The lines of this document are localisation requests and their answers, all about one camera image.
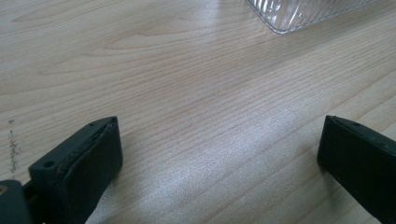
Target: plastic container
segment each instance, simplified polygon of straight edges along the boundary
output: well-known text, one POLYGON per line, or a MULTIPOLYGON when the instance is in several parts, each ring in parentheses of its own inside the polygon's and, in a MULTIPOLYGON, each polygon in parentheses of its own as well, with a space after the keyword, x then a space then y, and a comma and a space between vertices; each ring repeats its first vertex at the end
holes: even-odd
POLYGON ((246 0, 277 34, 301 29, 374 0, 246 0))

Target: light wood surface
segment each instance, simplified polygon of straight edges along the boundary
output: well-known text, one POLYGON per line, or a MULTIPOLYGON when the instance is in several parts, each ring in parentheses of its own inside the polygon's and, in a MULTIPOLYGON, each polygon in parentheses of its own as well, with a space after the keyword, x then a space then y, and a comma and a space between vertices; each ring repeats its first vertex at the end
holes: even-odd
POLYGON ((396 139, 395 18, 275 35, 242 0, 0 1, 0 179, 114 115, 89 223, 377 223, 316 156, 327 114, 396 139))

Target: dark object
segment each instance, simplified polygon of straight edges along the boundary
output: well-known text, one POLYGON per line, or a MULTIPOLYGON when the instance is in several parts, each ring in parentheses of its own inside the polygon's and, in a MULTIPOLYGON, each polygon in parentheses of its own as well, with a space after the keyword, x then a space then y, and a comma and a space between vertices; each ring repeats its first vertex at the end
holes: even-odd
POLYGON ((318 163, 380 222, 396 223, 396 142, 327 116, 318 163))
POLYGON ((0 182, 0 223, 84 223, 121 166, 117 117, 92 122, 32 164, 23 188, 0 182))

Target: black clamp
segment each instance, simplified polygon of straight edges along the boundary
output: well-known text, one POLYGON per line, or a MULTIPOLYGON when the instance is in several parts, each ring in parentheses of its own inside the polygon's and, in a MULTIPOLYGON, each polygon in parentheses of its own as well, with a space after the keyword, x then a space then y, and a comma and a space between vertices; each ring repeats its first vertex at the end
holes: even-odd
POLYGON ((396 142, 357 122, 327 116, 318 163, 380 222, 396 223, 396 142))
POLYGON ((84 223, 122 166, 117 117, 92 122, 29 167, 0 181, 0 223, 84 223))

